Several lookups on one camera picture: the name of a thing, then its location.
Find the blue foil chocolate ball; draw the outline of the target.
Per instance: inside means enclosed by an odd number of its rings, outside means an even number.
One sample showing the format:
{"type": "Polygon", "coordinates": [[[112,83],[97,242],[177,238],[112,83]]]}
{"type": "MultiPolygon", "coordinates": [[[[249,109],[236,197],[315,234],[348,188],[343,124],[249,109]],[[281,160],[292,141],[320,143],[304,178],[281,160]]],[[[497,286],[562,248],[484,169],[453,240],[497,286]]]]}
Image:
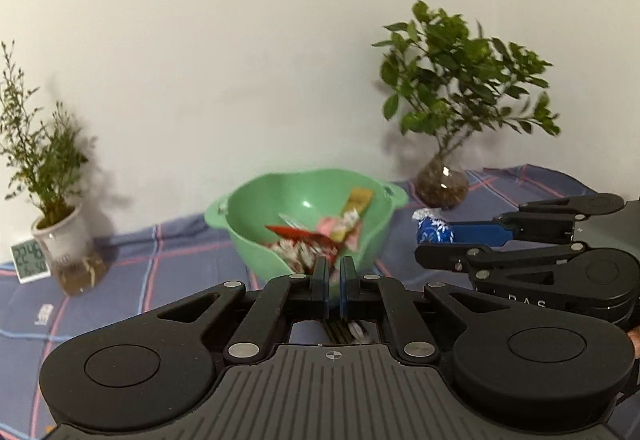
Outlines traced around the blue foil chocolate ball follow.
{"type": "Polygon", "coordinates": [[[413,212],[412,221],[416,223],[416,243],[451,244],[454,242],[454,230],[444,219],[439,208],[420,208],[413,212]]]}

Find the blue plaid tablecloth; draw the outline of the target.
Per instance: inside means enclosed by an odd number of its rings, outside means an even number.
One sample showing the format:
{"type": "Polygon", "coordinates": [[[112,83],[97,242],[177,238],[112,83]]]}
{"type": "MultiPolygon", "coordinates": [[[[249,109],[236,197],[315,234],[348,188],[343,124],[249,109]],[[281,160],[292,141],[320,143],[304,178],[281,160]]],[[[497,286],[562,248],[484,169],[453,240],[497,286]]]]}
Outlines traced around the blue plaid tablecloth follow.
{"type": "MultiPolygon", "coordinates": [[[[569,175],[531,165],[466,175],[469,195],[446,212],[447,219],[490,219],[526,201],[591,191],[569,175]]],[[[416,194],[409,194],[408,206],[395,212],[373,270],[399,278],[408,288],[421,288],[436,277],[462,286],[460,275],[442,277],[412,260],[411,214],[417,203],[416,194]]],[[[76,297],[65,296],[53,277],[20,284],[12,264],[1,266],[1,439],[40,439],[54,425],[37,378],[43,359],[65,340],[228,279],[250,288],[261,283],[242,264],[229,234],[208,227],[201,215],[107,238],[100,249],[111,267],[100,284],[76,297]]]]}

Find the white digital clock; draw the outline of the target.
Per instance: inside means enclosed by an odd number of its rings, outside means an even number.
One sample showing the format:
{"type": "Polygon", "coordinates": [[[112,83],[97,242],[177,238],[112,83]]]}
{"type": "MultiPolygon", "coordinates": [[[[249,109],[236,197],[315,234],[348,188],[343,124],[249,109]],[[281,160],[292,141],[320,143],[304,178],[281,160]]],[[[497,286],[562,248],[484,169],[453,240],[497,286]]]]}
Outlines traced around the white digital clock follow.
{"type": "Polygon", "coordinates": [[[11,255],[18,282],[21,284],[40,281],[51,276],[50,267],[35,239],[13,245],[11,255]]]}

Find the green plastic bowl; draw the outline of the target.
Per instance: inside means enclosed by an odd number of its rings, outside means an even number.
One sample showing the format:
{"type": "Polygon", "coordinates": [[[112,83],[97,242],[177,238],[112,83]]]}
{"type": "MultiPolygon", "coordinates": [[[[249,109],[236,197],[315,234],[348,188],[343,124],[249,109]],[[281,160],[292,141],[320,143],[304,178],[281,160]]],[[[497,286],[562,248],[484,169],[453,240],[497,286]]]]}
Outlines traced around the green plastic bowl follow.
{"type": "Polygon", "coordinates": [[[292,273],[267,248],[277,240],[268,227],[288,217],[311,230],[321,218],[336,217],[356,187],[371,189],[374,196],[362,217],[358,249],[343,255],[354,260],[357,271],[367,272],[386,243],[395,211],[408,204],[407,192],[394,183],[343,169],[268,173],[213,201],[204,220],[212,229],[228,231],[243,263],[267,283],[292,273]]]}

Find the leafy plant in glass vase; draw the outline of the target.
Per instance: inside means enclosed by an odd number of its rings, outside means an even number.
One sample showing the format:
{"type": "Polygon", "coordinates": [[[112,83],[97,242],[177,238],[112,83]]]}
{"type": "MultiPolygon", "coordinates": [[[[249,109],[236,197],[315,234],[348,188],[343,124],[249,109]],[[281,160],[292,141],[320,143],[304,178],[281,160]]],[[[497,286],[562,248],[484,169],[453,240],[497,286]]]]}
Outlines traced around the leafy plant in glass vase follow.
{"type": "Polygon", "coordinates": [[[487,36],[462,15],[422,0],[414,2],[409,20],[385,29],[376,44],[383,51],[380,79],[390,92],[383,116],[397,120],[401,134],[436,142],[414,180],[425,206],[452,209],[465,200],[470,182],[458,155],[474,135],[504,128],[560,135],[544,79],[552,65],[535,51],[487,36]]]}

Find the thin plant in clear cup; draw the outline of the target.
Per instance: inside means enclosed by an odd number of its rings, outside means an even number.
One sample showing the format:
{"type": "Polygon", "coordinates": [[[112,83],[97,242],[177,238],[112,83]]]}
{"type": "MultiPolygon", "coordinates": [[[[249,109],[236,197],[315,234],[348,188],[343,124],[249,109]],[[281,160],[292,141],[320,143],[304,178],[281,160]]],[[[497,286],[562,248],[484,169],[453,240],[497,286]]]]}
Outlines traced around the thin plant in clear cup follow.
{"type": "Polygon", "coordinates": [[[81,127],[59,100],[48,115],[35,104],[14,45],[1,44],[1,157],[10,169],[6,199],[25,195],[39,211],[32,237],[68,296],[96,287],[107,266],[84,215],[84,172],[89,162],[81,127]]]}

